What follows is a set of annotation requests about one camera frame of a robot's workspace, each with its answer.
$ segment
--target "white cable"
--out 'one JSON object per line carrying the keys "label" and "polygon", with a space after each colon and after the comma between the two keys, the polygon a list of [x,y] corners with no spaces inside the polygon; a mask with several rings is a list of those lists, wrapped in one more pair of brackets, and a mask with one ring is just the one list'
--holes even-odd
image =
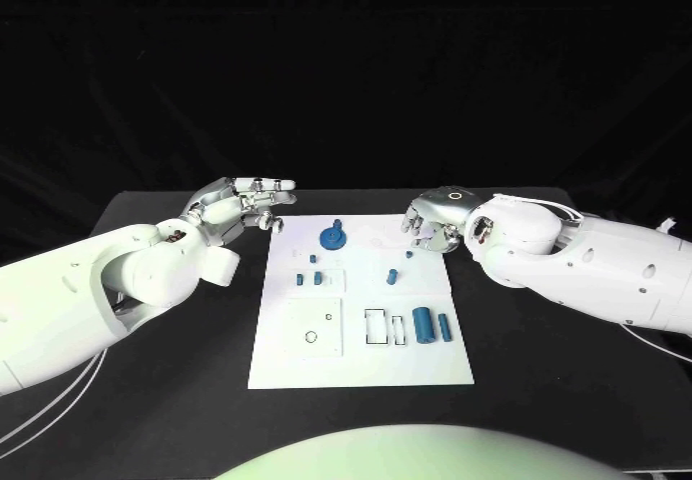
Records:
{"label": "white cable", "polygon": [[72,382],[72,385],[65,389],[65,391],[55,397],[55,400],[43,407],[43,410],[3,437],[0,438],[0,443],[3,443],[6,440],[9,440],[38,419],[39,417],[51,410],[53,405],[65,398],[65,395],[72,391],[75,388],[77,384],[82,380],[84,376],[87,375],[87,372],[90,371],[94,362],[97,361],[98,355],[94,355],[90,364],[87,365],[87,368],[82,370],[82,373],[77,377],[77,380]]}
{"label": "white cable", "polygon": [[515,197],[513,195],[505,195],[502,193],[496,193],[495,196],[509,200],[519,200],[528,203],[551,205],[552,207],[559,208],[570,215],[571,220],[577,220],[577,219],[584,220],[584,215],[574,208],[568,207],[567,205],[562,205],[561,203],[549,202],[548,200],[538,200],[535,198]]}
{"label": "white cable", "polygon": [[658,348],[662,352],[666,352],[669,355],[672,355],[673,357],[679,358],[681,360],[685,360],[686,362],[692,363],[692,359],[688,358],[688,357],[683,357],[682,355],[679,355],[678,353],[672,352],[671,350],[666,350],[663,347],[659,347],[659,345],[656,345],[653,342],[650,342],[645,337],[639,336],[632,330],[630,328],[620,324],[620,326],[645,342],[647,343],[653,348]]}
{"label": "white cable", "polygon": [[75,403],[79,401],[79,399],[82,398],[82,395],[84,393],[87,392],[87,389],[90,388],[90,385],[91,385],[91,382],[94,381],[94,378],[97,378],[97,373],[98,373],[98,370],[101,369],[101,365],[104,363],[104,358],[105,358],[105,352],[108,351],[108,349],[105,349],[102,352],[101,352],[101,359],[98,360],[98,365],[97,365],[97,368],[94,369],[94,373],[91,375],[91,378],[90,378],[90,381],[87,382],[87,385],[84,386],[82,388],[82,391],[79,392],[79,395],[77,396],[77,398],[72,400],[72,403],[68,405],[68,408],[62,411],[62,413],[58,415],[58,417],[55,418],[55,420],[38,431],[38,433],[33,435],[33,437],[30,437],[28,440],[25,440],[10,451],[7,451],[6,453],[3,453],[3,455],[0,455],[0,460],[7,456],[10,455],[12,453],[15,453],[29,442],[32,442],[38,437],[39,435],[55,425],[55,423],[58,422],[58,420],[65,416],[65,414],[69,412],[71,408],[75,406]]}

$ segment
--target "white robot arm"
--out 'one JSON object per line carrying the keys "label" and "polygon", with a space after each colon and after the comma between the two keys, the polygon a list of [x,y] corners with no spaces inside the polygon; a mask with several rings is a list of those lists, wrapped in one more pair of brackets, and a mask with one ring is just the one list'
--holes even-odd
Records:
{"label": "white robot arm", "polygon": [[[0,394],[90,359],[195,291],[228,286],[239,257],[222,248],[248,226],[281,231],[270,207],[290,180],[222,178],[179,218],[131,225],[0,269]],[[111,306],[107,290],[124,300]]]}
{"label": "white robot arm", "polygon": [[[542,206],[567,214],[558,217]],[[434,235],[412,245],[448,252],[461,242],[489,277],[603,320],[692,334],[692,245],[649,228],[584,216],[564,205],[459,187],[411,203],[402,230]]]}

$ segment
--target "white board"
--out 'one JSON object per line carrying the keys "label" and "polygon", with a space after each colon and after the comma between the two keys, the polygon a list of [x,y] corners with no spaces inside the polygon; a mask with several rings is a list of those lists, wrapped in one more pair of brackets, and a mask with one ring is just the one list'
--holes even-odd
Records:
{"label": "white board", "polygon": [[[473,384],[443,256],[414,249],[407,258],[411,236],[399,230],[402,215],[283,218],[284,232],[271,237],[248,388]],[[327,251],[319,235],[336,218],[348,240],[340,250]],[[392,268],[395,285],[386,283]],[[314,285],[316,271],[322,285]],[[327,325],[322,319],[336,305],[339,321]],[[417,307],[431,310],[431,344],[415,341]],[[385,310],[386,345],[366,343],[366,309]],[[447,314],[451,342],[441,338],[440,313]],[[395,345],[392,316],[402,317],[405,346]],[[307,342],[316,328],[325,333]]]}

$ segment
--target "black table surface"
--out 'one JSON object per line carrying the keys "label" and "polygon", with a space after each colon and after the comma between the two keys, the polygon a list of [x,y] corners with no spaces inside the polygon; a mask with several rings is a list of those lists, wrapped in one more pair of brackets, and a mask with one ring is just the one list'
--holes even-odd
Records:
{"label": "black table surface", "polygon": [[[299,203],[275,212],[402,213],[421,191],[299,191]],[[474,191],[571,204],[554,188]],[[121,193],[94,234],[176,217],[190,194]],[[242,258],[231,286],[201,282],[186,302],[111,347],[90,391],[0,461],[0,478],[213,477],[299,440],[402,423],[502,430],[620,469],[692,467],[692,386],[676,361],[619,325],[498,285],[464,248],[446,264],[474,385],[248,390],[268,244],[268,232],[247,230],[231,245]],[[77,373],[0,399],[0,432]]]}

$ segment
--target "blue toy piece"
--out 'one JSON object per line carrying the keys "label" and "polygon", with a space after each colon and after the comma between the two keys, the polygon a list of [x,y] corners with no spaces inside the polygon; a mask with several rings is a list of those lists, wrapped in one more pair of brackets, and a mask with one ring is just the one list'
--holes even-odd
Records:
{"label": "blue toy piece", "polygon": [[342,230],[342,221],[335,220],[333,227],[320,233],[320,245],[327,250],[339,250],[346,245],[346,233]]}
{"label": "blue toy piece", "polygon": [[440,332],[443,332],[443,340],[446,342],[451,342],[451,333],[450,333],[450,324],[447,322],[447,315],[441,313],[437,316],[437,320],[440,321]]}
{"label": "blue toy piece", "polygon": [[436,341],[436,331],[433,330],[428,307],[414,308],[414,327],[418,343],[433,343]]}
{"label": "blue toy piece", "polygon": [[389,276],[386,277],[386,283],[389,285],[394,285],[397,283],[397,273],[398,273],[397,270],[392,268],[389,270]]}

